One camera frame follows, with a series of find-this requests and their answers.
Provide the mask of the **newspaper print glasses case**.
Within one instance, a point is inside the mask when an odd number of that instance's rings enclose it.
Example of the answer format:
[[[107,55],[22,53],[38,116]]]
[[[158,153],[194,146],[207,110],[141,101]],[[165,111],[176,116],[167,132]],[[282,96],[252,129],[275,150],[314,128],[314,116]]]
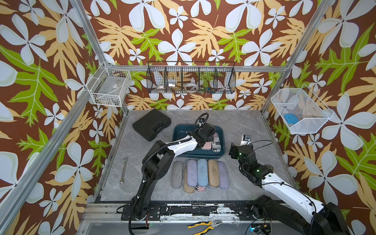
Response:
[[[219,153],[222,150],[220,138],[217,132],[213,134],[213,140],[211,142],[211,149],[214,153]]]

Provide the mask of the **pink glasses case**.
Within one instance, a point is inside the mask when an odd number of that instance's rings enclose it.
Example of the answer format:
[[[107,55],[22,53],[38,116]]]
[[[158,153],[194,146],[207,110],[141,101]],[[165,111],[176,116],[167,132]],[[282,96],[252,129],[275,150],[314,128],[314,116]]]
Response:
[[[206,142],[202,147],[202,150],[211,150],[211,149],[212,149],[212,143],[211,142]]]

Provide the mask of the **grey fabric glasses case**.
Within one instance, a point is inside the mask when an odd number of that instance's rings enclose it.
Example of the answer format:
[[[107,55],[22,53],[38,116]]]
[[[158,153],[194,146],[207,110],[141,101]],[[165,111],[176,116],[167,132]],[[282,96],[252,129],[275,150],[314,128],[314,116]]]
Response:
[[[172,176],[171,176],[171,186],[174,189],[179,189],[182,186],[183,181],[183,163],[181,161],[176,161],[173,164]]]

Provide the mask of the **purple fabric glasses case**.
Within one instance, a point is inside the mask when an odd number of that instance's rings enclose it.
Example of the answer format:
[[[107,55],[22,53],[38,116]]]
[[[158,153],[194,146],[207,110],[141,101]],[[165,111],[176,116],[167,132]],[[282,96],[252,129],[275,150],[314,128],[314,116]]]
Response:
[[[197,185],[197,161],[188,160],[187,162],[187,184],[189,187]]]

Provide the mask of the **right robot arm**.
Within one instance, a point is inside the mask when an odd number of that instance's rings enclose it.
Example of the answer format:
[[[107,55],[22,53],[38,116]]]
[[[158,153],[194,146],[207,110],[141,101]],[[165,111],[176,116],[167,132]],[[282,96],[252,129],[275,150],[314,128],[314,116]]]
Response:
[[[302,235],[348,235],[350,230],[341,210],[325,204],[283,181],[271,166],[257,161],[252,142],[231,144],[229,155],[252,184],[277,196],[285,205],[263,195],[253,202],[253,216],[278,220]]]

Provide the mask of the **beige fabric glasses case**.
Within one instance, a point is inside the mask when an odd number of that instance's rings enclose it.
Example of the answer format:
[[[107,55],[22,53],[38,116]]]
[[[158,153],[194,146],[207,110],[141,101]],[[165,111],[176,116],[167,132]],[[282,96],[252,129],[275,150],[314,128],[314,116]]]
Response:
[[[184,171],[184,191],[186,193],[195,192],[194,178],[192,177],[191,172],[188,171],[187,167],[185,167]]]

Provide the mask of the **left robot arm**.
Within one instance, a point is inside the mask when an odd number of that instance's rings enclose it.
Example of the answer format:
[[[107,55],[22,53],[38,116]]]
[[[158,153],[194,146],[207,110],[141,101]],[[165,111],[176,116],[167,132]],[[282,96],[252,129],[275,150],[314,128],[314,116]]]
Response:
[[[205,123],[175,142],[157,141],[152,146],[142,161],[142,181],[131,200],[132,218],[140,220],[147,215],[154,188],[158,180],[167,174],[174,157],[202,148],[213,138],[214,132],[215,127]]]

